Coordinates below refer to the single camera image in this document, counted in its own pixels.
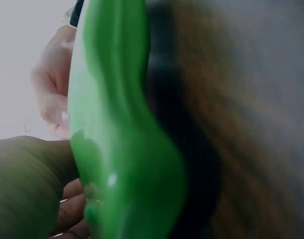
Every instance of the white wall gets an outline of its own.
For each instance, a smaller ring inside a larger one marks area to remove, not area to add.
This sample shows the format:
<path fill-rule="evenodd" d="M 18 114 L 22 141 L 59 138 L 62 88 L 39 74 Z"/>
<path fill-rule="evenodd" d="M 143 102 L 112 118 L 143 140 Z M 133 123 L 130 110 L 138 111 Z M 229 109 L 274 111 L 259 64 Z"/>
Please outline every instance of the white wall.
<path fill-rule="evenodd" d="M 41 121 L 28 72 L 75 0 L 0 1 L 0 138 L 55 139 Z"/>

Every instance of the green plastic object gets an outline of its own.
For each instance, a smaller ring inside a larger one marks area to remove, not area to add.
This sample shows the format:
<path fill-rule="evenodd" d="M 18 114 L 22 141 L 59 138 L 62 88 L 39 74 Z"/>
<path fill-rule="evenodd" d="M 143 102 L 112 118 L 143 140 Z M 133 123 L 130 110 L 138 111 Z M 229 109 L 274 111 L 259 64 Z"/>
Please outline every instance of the green plastic object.
<path fill-rule="evenodd" d="M 187 198 L 184 160 L 143 92 L 145 0 L 86 0 L 73 50 L 71 146 L 91 238 L 165 239 Z"/>

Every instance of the finger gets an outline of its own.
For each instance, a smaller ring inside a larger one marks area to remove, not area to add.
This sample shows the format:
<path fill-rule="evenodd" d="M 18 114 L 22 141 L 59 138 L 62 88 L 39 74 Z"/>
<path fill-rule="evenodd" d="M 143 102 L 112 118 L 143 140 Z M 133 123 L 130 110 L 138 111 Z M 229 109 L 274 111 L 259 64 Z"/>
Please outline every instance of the finger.
<path fill-rule="evenodd" d="M 50 132 L 61 139 L 69 139 L 69 126 L 68 125 L 49 125 Z"/>
<path fill-rule="evenodd" d="M 83 193 L 83 187 L 79 179 L 75 179 L 68 183 L 63 190 L 62 199 L 69 199 Z"/>
<path fill-rule="evenodd" d="M 56 229 L 53 235 L 61 233 L 77 224 L 83 218 L 86 204 L 84 195 L 77 195 L 60 204 Z"/>
<path fill-rule="evenodd" d="M 68 126 L 68 98 L 66 96 L 46 94 L 38 107 L 42 119 L 48 124 Z"/>
<path fill-rule="evenodd" d="M 65 231 L 62 235 L 56 237 L 57 239 L 87 239 L 90 235 L 89 227 L 83 219 L 75 226 Z"/>

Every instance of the human hand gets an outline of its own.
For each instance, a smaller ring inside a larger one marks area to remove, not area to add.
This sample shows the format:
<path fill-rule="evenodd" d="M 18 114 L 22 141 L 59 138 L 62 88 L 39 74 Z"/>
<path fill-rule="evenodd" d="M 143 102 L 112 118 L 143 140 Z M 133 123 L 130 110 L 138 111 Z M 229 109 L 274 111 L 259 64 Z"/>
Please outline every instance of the human hand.
<path fill-rule="evenodd" d="M 42 119 L 52 134 L 68 139 L 67 94 L 72 46 L 46 47 L 30 78 Z"/>
<path fill-rule="evenodd" d="M 77 177 L 68 141 L 0 140 L 0 239 L 87 239 Z"/>

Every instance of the skin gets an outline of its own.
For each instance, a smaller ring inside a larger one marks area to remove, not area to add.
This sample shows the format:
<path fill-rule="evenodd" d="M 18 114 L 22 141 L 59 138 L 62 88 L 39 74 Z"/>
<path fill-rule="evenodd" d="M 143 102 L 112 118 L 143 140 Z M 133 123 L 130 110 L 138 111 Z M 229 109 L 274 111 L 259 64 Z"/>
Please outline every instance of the skin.
<path fill-rule="evenodd" d="M 42 119 L 59 138 L 68 139 L 67 94 L 76 29 L 60 28 L 48 42 L 30 72 L 30 81 Z"/>

